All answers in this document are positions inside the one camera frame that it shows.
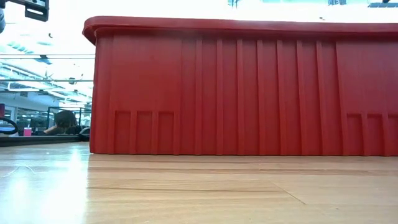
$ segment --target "red plastic bin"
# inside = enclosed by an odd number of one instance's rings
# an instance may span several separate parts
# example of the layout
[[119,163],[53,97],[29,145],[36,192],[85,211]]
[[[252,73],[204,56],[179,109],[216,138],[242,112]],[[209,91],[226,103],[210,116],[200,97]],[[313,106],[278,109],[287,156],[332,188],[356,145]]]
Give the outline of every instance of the red plastic bin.
[[90,151],[398,156],[398,24],[93,17]]

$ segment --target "person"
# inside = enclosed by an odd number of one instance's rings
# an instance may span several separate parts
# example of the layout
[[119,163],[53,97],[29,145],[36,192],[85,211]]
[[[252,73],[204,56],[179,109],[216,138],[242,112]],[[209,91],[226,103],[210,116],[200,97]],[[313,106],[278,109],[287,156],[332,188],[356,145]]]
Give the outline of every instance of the person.
[[77,125],[76,116],[72,111],[61,111],[54,116],[55,126],[44,131],[45,135],[79,134],[83,127]]

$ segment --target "pink object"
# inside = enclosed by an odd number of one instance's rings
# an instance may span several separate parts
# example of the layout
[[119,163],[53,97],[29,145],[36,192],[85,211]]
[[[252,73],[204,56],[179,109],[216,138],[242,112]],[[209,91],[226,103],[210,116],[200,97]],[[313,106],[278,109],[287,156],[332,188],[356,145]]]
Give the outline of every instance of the pink object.
[[24,136],[32,136],[32,128],[24,128]]

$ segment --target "wooden floor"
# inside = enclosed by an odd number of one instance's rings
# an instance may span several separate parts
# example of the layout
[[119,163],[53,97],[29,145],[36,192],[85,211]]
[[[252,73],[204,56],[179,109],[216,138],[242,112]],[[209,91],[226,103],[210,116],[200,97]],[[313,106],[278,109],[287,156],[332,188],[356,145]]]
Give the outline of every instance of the wooden floor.
[[0,223],[398,223],[398,157],[0,148]]

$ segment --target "black cable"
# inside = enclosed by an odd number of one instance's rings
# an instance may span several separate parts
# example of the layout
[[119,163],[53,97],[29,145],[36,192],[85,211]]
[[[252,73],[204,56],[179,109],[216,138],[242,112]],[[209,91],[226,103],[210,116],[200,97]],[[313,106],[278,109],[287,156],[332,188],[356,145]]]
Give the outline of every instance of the black cable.
[[10,119],[7,119],[7,118],[0,118],[0,121],[8,122],[9,124],[13,125],[13,127],[14,127],[14,130],[11,130],[11,131],[1,131],[0,130],[0,134],[15,134],[15,133],[18,132],[18,126],[17,126],[17,124],[15,122],[13,122],[13,121],[11,121]]

